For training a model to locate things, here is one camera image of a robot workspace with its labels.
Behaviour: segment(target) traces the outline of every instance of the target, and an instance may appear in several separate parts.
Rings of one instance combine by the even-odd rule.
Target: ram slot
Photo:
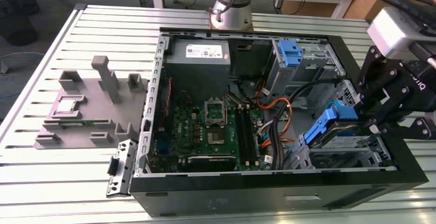
[[[237,136],[238,136],[238,144],[239,144],[239,160],[242,164],[249,165],[249,150],[247,150],[247,141],[246,141],[246,133],[245,133],[245,121],[243,121],[243,110],[237,109],[235,112],[235,122],[237,122]]]
[[[246,147],[247,147],[247,159],[251,164],[257,163],[257,148],[255,148],[255,138],[254,138],[254,129],[253,129],[253,119],[251,112],[249,109],[245,109],[242,112],[243,115],[243,127],[245,127],[245,138],[246,138]]]

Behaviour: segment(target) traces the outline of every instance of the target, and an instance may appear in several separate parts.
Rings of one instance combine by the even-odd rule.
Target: motherboard
[[[243,107],[178,106],[173,131],[159,132],[153,172],[263,170],[255,131],[262,110]]]

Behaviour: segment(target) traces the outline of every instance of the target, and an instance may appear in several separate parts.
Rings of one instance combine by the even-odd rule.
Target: gray 3d-printed holder
[[[37,149],[111,148],[139,139],[147,80],[141,74],[118,79],[109,58],[95,56],[93,67],[102,79],[83,79],[65,71],[53,109],[37,137]]]

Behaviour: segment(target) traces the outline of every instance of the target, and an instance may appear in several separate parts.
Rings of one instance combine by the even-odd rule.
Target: power supply label
[[[223,47],[221,45],[190,44],[186,47],[186,57],[223,59]]]

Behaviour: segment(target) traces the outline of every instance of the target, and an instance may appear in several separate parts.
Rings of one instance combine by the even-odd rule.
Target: screw
[[[435,58],[429,58],[427,62],[436,69],[436,59]]]

